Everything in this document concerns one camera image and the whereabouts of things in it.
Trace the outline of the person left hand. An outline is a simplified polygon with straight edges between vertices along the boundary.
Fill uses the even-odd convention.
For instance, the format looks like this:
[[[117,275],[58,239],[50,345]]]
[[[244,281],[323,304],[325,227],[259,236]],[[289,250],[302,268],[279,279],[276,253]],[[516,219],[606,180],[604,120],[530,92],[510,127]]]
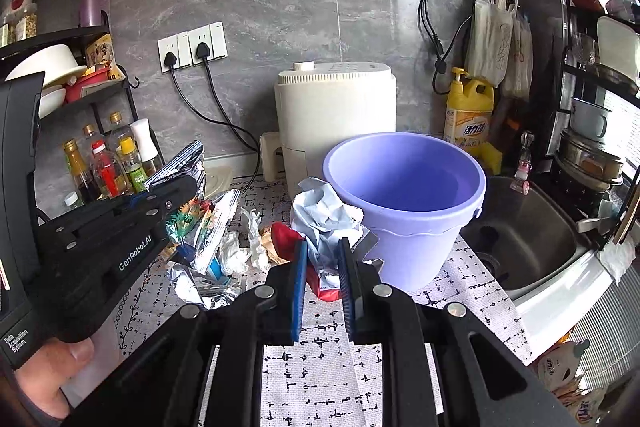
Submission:
[[[38,410],[52,418],[64,419],[70,413],[70,403],[62,387],[88,365],[93,355],[90,338],[79,343],[63,343],[53,338],[14,375],[21,391]]]

